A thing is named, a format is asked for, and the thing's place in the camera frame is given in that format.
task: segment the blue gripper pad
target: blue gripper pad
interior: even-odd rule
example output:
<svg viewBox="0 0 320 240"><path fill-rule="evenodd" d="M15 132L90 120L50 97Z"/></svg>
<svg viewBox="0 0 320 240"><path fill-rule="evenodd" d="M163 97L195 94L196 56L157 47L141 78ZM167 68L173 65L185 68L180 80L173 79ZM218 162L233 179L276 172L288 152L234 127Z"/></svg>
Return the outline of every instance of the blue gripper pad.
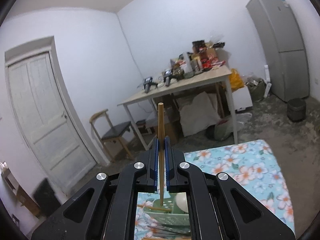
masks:
<svg viewBox="0 0 320 240"><path fill-rule="evenodd" d="M166 186L167 191L170 190L170 180L169 180L169 155L168 155L168 139L167 137L164 138L164 159L165 159L165 179L166 179Z"/></svg>
<svg viewBox="0 0 320 240"><path fill-rule="evenodd" d="M156 140L156 154L155 154L155 191L158 190L158 164L159 164L159 140Z"/></svg>

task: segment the table top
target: table top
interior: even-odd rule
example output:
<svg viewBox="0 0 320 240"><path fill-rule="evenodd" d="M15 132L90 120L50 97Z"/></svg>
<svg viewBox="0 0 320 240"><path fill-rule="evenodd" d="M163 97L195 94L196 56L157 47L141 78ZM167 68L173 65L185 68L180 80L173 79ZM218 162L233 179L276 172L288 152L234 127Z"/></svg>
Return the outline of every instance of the table top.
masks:
<svg viewBox="0 0 320 240"><path fill-rule="evenodd" d="M223 65L215 70L210 70L207 72L203 72L199 75L195 75L192 78L183 79L176 83L170 84L169 87L162 86L156 88L152 86L149 93L145 93L144 90L139 91L138 93L134 94L133 96L127 98L120 105L130 105L133 103L137 103L140 101L148 100L155 97L160 97L163 95L168 95L171 93L183 91L190 88L195 88L203 85L208 85L210 83L215 83L219 81L223 81L226 76L230 75L231 71L226 65Z"/></svg>

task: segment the green basket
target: green basket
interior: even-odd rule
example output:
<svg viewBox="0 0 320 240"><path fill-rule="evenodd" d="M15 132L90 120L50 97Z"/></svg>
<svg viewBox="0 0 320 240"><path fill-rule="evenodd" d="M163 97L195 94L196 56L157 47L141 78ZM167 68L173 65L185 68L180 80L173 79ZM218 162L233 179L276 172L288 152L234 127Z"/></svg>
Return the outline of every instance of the green basket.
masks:
<svg viewBox="0 0 320 240"><path fill-rule="evenodd" d="M171 194L170 198L165 198L163 206L160 206L160 199L156 199L152 204L153 207L171 208L171 212L149 209L148 206L145 206L143 211L162 225L189 226L189 214L177 206L174 196L174 194Z"/></svg>

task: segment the wooden chair frame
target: wooden chair frame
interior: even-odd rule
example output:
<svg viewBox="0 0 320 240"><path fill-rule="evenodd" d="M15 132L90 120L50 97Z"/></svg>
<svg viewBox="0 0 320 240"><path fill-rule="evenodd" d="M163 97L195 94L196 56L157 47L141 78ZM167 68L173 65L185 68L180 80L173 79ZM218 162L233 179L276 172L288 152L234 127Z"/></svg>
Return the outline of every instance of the wooden chair frame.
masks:
<svg viewBox="0 0 320 240"><path fill-rule="evenodd" d="M129 158L130 158L130 159L133 159L133 156L132 156L131 152L130 152L129 149L127 148L127 146L126 146L126 144L125 144L125 141L124 141L124 139L122 138L122 135L120 135L120 136L118 136L118 137L114 137L114 138L102 140L102 139L101 139L101 136L100 136L99 133L98 133L98 131L97 131L96 128L94 127L95 121L96 121L98 118L100 118L101 116L104 115L105 118L106 118L107 121L108 121L108 124L110 125L110 128L111 128L111 129L113 128L113 124L112 124L112 122L111 122L111 120L110 120L107 112L108 112L108 109L104 109L104 110L102 110L102 111L100 111L100 112L97 112L97 113L95 113L93 116L91 116L91 118L90 118L90 120L89 120L89 122L90 122L90 124L91 124L91 127L93 128L96 136L98 137L100 143L102 144L103 149L104 149L105 152L109 155L109 157L110 157L110 159L111 159L111 162L115 162L113 156L111 155L110 151L109 151L108 148L106 147L105 143L106 143L106 142L109 142L109 141L118 140L119 143L120 143L120 144L122 145L122 147L124 148L124 150L127 152Z"/></svg>

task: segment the door frame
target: door frame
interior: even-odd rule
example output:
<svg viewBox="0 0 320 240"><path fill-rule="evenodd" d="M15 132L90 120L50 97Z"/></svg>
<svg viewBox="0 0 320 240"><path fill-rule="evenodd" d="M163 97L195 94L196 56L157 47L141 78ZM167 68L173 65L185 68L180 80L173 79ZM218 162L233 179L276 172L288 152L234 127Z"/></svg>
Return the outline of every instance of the door frame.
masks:
<svg viewBox="0 0 320 240"><path fill-rule="evenodd" d="M55 42L54 42L54 36L45 37L37 40L33 40L24 44L21 44L17 47L14 47L12 49L9 49L4 53L5 57L5 81L6 81L6 87L7 87L7 94L10 99L10 105L11 109L15 118L16 125L19 129L20 134L24 138L26 144L28 145L29 149L31 149L28 140L26 139L22 128L19 124L19 121L17 119L17 114L15 112L15 109L13 107L12 103L12 95L11 95L11 89L10 89L10 83L9 83L9 71L8 67L18 61L21 61L23 59L26 59L28 57L36 56L41 53L49 53L49 58L51 61L53 76L60 94L60 97L62 99L62 102L64 104L64 107L70 117L70 120L76 129L76 132L78 133L80 139L82 140L84 146L88 149L89 153L92 155L96 163L101 165L107 165L109 163L107 157L104 154L101 154L97 148L94 146L92 140L90 139L88 133L84 129L84 126L82 122L80 121L80 118L78 117L78 114L76 113L76 110L71 102L70 96L68 94L67 88L65 86L63 76L61 73L61 69L58 62L58 56L56 52Z"/></svg>

